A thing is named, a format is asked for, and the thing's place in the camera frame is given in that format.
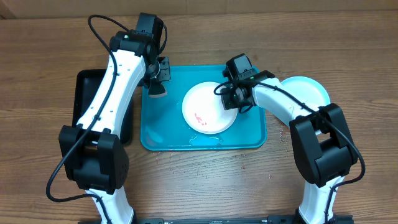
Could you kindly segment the green and pink sponge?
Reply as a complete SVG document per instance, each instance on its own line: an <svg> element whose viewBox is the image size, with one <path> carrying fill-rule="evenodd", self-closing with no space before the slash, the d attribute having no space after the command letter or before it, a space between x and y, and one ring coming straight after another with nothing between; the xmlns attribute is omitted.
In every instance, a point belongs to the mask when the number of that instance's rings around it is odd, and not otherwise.
<svg viewBox="0 0 398 224"><path fill-rule="evenodd" d="M151 98L161 98L167 95L167 90L161 83L155 83L148 89L148 95Z"/></svg>

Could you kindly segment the white plate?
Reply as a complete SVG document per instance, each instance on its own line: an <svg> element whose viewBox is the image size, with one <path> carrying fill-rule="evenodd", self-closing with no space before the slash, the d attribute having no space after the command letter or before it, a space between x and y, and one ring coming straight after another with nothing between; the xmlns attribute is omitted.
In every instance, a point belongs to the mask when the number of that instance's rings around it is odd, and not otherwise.
<svg viewBox="0 0 398 224"><path fill-rule="evenodd" d="M238 110L225 110L220 95L214 94L217 82L202 82L189 89L182 101L186 123L203 134L218 134L235 121Z"/></svg>

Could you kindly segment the light blue plate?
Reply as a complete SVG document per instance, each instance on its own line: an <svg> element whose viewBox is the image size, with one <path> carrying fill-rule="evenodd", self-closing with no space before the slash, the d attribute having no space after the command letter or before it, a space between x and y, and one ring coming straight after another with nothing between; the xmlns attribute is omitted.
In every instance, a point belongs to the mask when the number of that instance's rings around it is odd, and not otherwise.
<svg viewBox="0 0 398 224"><path fill-rule="evenodd" d="M316 80L309 77L295 76L281 82L284 88L295 95L296 98L308 100L318 106L326 106L331 103L326 89Z"/></svg>

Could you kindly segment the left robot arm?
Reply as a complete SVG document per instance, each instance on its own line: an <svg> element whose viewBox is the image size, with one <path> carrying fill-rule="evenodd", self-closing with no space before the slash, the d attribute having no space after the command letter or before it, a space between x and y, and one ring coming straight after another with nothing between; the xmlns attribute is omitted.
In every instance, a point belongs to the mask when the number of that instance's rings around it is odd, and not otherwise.
<svg viewBox="0 0 398 224"><path fill-rule="evenodd" d="M150 96L164 96L170 80L169 62L160 53L163 28L118 32L106 46L108 67L89 107L73 126L63 126L58 137L68 179L91 197L102 223L135 223L124 182L129 158L121 140L122 126L137 86Z"/></svg>

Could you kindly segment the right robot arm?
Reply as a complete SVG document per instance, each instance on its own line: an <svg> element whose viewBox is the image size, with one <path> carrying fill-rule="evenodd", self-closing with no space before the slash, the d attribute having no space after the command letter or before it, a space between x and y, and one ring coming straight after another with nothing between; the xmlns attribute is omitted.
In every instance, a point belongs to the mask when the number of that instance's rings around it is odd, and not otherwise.
<svg viewBox="0 0 398 224"><path fill-rule="evenodd" d="M290 86L274 74L255 69L223 71L228 80L218 85L224 108L245 113L258 106L272 113L290 129L295 165L305 179L303 200L288 223L353 223L351 215L335 215L333 204L338 188L363 178L345 180L350 169L364 160L354 145L342 109L317 102L303 85Z"/></svg>

